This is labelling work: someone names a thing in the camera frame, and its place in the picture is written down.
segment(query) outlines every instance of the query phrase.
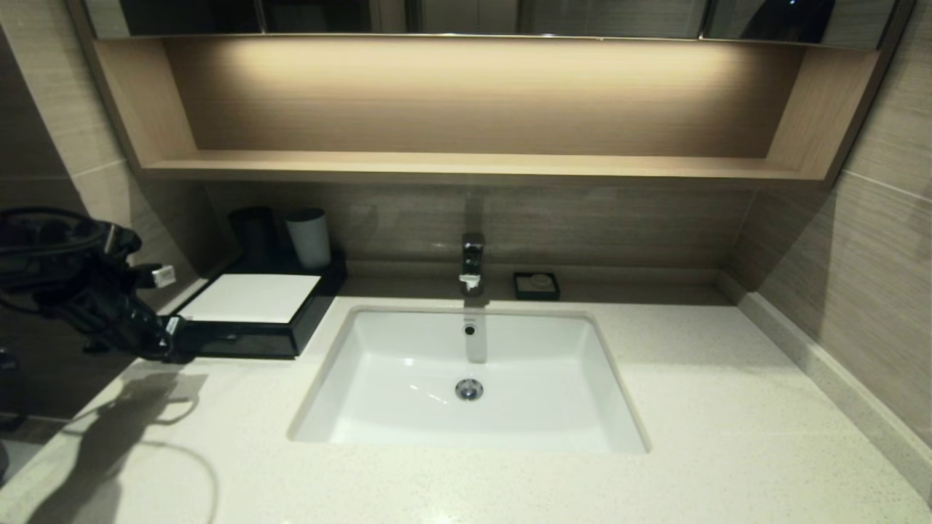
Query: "white quartz countertop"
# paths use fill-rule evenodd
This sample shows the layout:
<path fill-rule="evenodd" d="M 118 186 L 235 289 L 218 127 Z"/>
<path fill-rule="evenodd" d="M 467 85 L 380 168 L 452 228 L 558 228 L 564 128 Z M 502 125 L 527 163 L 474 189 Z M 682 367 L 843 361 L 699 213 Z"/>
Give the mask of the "white quartz countertop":
<path fill-rule="evenodd" d="M 646 455 L 291 441 L 350 310 L 462 306 L 341 296 L 293 362 L 135 363 L 0 490 L 0 522 L 930 521 L 893 465 L 763 333 L 714 290 L 695 293 L 487 306 L 591 314 Z"/>

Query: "soap dish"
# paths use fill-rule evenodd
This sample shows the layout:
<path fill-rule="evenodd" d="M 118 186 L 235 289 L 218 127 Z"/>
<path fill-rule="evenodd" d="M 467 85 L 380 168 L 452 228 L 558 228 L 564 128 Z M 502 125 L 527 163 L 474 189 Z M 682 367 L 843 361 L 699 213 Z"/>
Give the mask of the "soap dish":
<path fill-rule="evenodd" d="M 559 300 L 560 286 L 553 273 L 515 273 L 514 297 L 518 300 Z"/>

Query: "faucet handle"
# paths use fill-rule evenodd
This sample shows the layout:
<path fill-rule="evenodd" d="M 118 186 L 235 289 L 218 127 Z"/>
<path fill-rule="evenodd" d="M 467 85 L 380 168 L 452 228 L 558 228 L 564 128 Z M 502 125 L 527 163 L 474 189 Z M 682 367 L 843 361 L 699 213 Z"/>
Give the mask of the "faucet handle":
<path fill-rule="evenodd" d="M 463 234 L 463 249 L 482 249 L 486 246 L 486 236 L 482 233 Z"/>

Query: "wooden shelf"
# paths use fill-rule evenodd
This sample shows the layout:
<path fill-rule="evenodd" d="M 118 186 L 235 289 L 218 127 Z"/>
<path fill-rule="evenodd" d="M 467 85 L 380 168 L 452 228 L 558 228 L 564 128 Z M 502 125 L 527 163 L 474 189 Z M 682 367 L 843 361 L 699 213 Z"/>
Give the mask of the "wooden shelf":
<path fill-rule="evenodd" d="M 143 167 L 144 175 L 194 180 L 384 183 L 606 184 L 621 178 L 662 181 L 814 181 L 766 159 L 487 155 L 340 151 L 199 151 Z"/>
<path fill-rule="evenodd" d="M 195 37 L 95 40 L 137 174 L 453 185 L 830 186 L 879 51 L 753 43 Z"/>

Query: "chrome faucet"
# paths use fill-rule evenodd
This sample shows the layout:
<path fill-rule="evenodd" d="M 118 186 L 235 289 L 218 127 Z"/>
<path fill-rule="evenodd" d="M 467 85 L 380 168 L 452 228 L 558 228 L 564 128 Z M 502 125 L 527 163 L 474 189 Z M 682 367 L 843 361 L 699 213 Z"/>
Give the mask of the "chrome faucet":
<path fill-rule="evenodd" d="M 465 296 L 482 295 L 482 250 L 486 237 L 482 233 L 463 235 L 463 263 L 459 272 L 460 290 Z"/>

